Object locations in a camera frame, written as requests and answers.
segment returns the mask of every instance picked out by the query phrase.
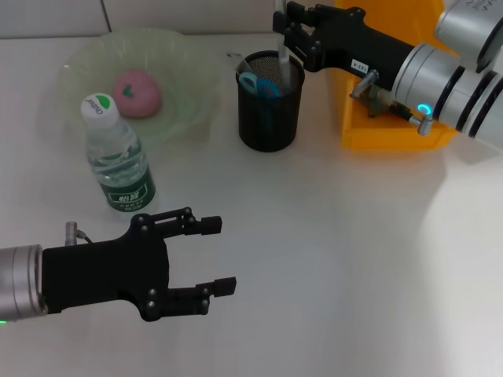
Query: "orange bin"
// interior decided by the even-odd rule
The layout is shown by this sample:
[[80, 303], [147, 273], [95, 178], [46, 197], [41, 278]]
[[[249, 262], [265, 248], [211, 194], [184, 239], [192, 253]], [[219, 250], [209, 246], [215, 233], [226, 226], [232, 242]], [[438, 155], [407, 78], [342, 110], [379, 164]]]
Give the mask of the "orange bin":
[[[447, 49], [433, 35], [443, 11], [442, 0], [336, 0], [336, 6], [363, 8], [368, 26], [413, 46], [424, 42]], [[344, 148], [354, 151], [431, 150], [447, 146], [457, 135], [455, 129], [438, 122], [428, 136], [420, 136], [415, 126], [396, 115], [369, 118], [368, 108], [349, 98], [359, 78], [334, 69], [332, 79]]]

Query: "water bottle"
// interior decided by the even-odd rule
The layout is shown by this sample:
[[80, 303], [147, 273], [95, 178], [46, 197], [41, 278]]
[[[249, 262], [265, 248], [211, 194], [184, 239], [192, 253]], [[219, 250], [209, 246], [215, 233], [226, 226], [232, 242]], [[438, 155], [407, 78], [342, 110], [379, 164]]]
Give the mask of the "water bottle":
[[107, 94], [88, 96], [80, 110], [87, 124], [87, 161], [108, 204], [120, 212], [145, 208], [156, 194], [156, 186], [140, 139]]

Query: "black pencil holder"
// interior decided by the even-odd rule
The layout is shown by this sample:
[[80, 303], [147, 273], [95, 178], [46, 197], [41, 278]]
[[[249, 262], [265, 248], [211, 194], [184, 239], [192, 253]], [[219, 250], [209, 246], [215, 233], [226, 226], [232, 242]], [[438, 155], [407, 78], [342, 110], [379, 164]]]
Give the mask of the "black pencil holder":
[[267, 98], [251, 93], [236, 75], [239, 103], [239, 136], [250, 148], [260, 152], [276, 152], [288, 147], [296, 138], [304, 69], [290, 57], [290, 90], [283, 93], [277, 51], [261, 51], [246, 58], [259, 79], [270, 80], [279, 90], [279, 97]]

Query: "pink fruit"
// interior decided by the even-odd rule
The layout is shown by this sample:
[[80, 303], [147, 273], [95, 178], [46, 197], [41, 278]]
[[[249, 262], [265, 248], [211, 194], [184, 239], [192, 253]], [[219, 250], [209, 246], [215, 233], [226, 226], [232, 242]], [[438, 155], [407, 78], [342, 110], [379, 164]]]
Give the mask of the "pink fruit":
[[142, 69], [120, 75], [114, 85], [112, 98], [122, 115], [145, 118], [159, 111], [162, 97], [156, 80]]

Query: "tabletop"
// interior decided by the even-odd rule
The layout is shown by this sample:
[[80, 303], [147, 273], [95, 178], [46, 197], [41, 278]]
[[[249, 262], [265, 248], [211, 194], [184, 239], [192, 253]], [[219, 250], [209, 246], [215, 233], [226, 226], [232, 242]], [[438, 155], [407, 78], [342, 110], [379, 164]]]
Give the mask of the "tabletop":
[[[0, 374], [500, 377], [503, 158], [463, 137], [440, 151], [342, 150], [325, 73], [307, 74], [295, 141], [247, 148], [224, 53], [273, 35], [190, 37], [222, 76], [211, 120], [149, 154], [158, 210], [222, 216], [222, 234], [167, 245], [171, 287], [237, 277], [205, 317], [145, 323], [127, 302], [0, 328]], [[0, 247], [92, 240], [128, 222], [106, 207], [54, 83], [90, 38], [0, 41]]]

